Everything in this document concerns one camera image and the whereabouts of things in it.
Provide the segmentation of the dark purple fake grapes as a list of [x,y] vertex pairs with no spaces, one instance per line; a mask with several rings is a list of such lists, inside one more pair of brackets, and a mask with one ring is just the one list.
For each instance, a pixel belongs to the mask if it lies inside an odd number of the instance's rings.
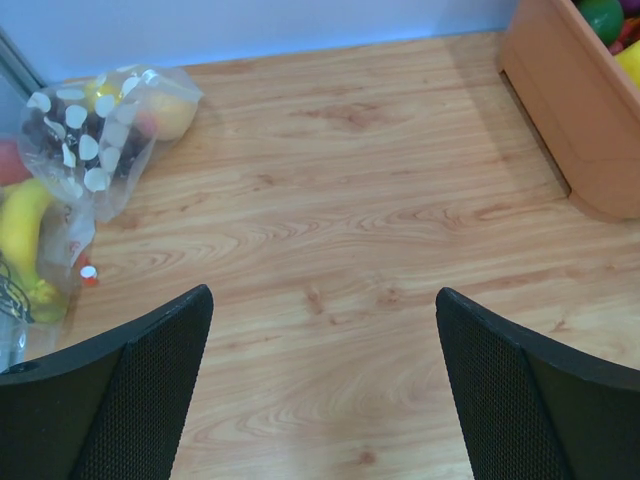
[[[62,165],[63,145],[66,144],[70,152],[76,156],[76,163],[81,163],[86,170],[90,170],[99,166],[99,158],[97,154],[87,158],[80,152],[81,139],[88,136],[98,142],[104,130],[105,119],[95,112],[88,112],[79,128],[69,126],[66,122],[66,110],[77,104],[74,101],[63,100],[56,94],[37,93],[35,98],[28,102],[20,129],[33,153],[44,154],[46,158]],[[131,125],[126,141],[120,147],[120,158],[114,176],[127,177],[136,158],[149,143],[150,138],[138,127]]]

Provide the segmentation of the clear polka dot zip bag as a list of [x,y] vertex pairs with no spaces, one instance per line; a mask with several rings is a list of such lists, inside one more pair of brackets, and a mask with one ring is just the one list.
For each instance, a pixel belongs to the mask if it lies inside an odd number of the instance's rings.
[[20,156],[54,196],[106,223],[147,165],[184,136],[202,97],[183,69],[145,64],[50,85],[22,110]]

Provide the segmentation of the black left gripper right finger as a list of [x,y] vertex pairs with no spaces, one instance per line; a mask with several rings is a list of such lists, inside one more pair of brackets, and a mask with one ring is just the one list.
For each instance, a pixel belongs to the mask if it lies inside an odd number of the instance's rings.
[[446,370],[476,479],[636,479],[639,372],[436,297]]

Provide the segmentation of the orange yellow fake peach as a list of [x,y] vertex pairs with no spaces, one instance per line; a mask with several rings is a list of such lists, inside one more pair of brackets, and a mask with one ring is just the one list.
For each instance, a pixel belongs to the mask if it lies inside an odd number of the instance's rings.
[[150,93],[141,100],[135,124],[142,133],[160,141],[181,138],[190,127],[197,103],[165,93]]

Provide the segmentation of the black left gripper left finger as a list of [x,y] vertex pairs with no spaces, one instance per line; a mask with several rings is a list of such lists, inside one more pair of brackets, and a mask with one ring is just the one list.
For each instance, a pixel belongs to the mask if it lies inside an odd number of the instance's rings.
[[4,479],[167,479],[214,311],[199,285],[1,374]]

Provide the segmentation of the small yellow fake lemon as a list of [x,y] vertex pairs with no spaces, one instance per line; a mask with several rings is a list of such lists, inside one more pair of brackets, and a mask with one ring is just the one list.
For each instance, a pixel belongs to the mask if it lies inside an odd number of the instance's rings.
[[116,104],[122,99],[121,87],[109,82],[98,85],[95,81],[90,81],[85,85],[84,93],[91,108],[94,108],[96,102],[102,97],[111,95]]

